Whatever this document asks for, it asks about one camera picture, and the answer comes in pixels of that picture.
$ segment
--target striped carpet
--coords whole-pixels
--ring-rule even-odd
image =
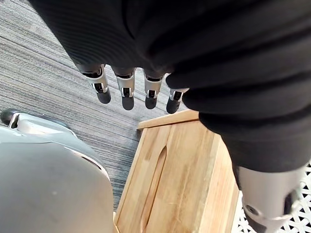
[[[112,101],[103,105],[31,5],[0,0],[0,110],[13,107],[68,123],[107,166],[116,208],[138,145],[137,124],[166,114],[169,89],[164,84],[157,107],[146,109],[138,69],[135,107],[126,111],[110,67],[107,76]]]

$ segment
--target robotic fingertip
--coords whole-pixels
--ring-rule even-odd
[[[122,106],[125,110],[132,110],[134,107],[134,97],[122,97]]]
[[[148,109],[154,109],[156,107],[156,98],[149,98],[149,97],[146,97],[145,99],[145,106],[146,108]]]
[[[108,90],[106,92],[97,93],[97,98],[103,104],[110,103],[111,95],[110,95],[109,88],[108,88]]]
[[[169,99],[166,105],[166,111],[169,114],[174,114],[175,112],[177,112],[179,105],[180,101]]]

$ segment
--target wooden box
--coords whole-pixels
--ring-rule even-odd
[[[238,199],[228,151],[198,113],[141,122],[114,219],[119,233],[229,233]]]

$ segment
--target white lattice mat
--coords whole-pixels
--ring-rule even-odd
[[[278,233],[311,233],[311,165],[305,168],[301,182],[301,202],[299,211],[278,231]],[[242,193],[239,195],[231,233],[256,233],[246,220],[242,208]]]

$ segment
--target black fabric cover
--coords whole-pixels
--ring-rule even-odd
[[[30,0],[76,64],[171,72],[234,164],[311,156],[310,0]]]

